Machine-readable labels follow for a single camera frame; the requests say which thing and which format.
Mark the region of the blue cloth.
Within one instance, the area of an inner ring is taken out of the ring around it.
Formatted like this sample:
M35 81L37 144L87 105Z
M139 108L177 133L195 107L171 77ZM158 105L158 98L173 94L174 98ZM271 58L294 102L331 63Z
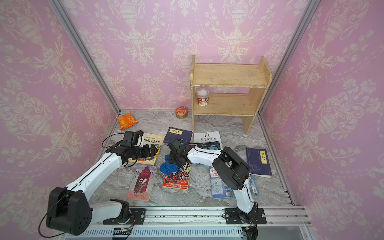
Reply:
M179 170L179 166L175 164L171 164L169 160L170 160L170 155L165 155L165 163L163 163L160 166L160 171L164 175L171 175L172 173L175 173Z

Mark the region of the red manga comic book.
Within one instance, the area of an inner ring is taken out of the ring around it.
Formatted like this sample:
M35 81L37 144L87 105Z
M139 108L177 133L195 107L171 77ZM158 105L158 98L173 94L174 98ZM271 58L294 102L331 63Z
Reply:
M190 182L191 166L185 170L180 168L170 175L165 175L163 180L163 187L178 190L187 190Z

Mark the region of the navy Guiguzi book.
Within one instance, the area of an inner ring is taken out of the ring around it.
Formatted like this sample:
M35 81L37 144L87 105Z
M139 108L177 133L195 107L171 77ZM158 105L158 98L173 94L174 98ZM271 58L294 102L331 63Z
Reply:
M272 170L266 149L246 148L250 174L258 177L271 178Z

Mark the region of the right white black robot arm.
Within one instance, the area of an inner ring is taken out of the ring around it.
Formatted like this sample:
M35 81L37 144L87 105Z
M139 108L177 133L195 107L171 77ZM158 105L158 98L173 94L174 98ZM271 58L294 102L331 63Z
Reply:
M229 147L222 150L205 150L194 145L185 145L174 139L168 144L171 150L169 163L179 167L202 164L216 170L222 181L234 191L237 208L250 215L257 210L249 187L249 165Z

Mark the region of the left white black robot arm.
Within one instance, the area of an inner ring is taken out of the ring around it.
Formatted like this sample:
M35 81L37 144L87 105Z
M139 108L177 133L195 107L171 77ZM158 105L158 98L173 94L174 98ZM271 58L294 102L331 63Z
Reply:
M89 225L104 220L130 219L129 203L112 199L106 204L90 206L89 199L111 173L126 165L130 159L154 157L155 145L142 147L109 147L89 170L64 188L56 187L49 194L48 209L41 223L59 231L59 236L82 234Z

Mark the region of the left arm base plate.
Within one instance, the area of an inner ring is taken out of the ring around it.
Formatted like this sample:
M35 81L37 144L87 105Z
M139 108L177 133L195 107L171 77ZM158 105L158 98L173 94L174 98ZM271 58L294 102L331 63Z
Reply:
M103 221L104 225L143 225L145 220L146 209L134 208L130 209L128 214L123 217L107 219Z

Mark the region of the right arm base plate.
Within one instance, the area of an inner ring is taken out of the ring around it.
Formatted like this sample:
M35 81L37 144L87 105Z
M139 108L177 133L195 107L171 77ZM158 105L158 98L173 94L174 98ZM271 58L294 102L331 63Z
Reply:
M238 208L226 208L222 214L228 225L265 225L267 223L264 209L254 207L248 214Z

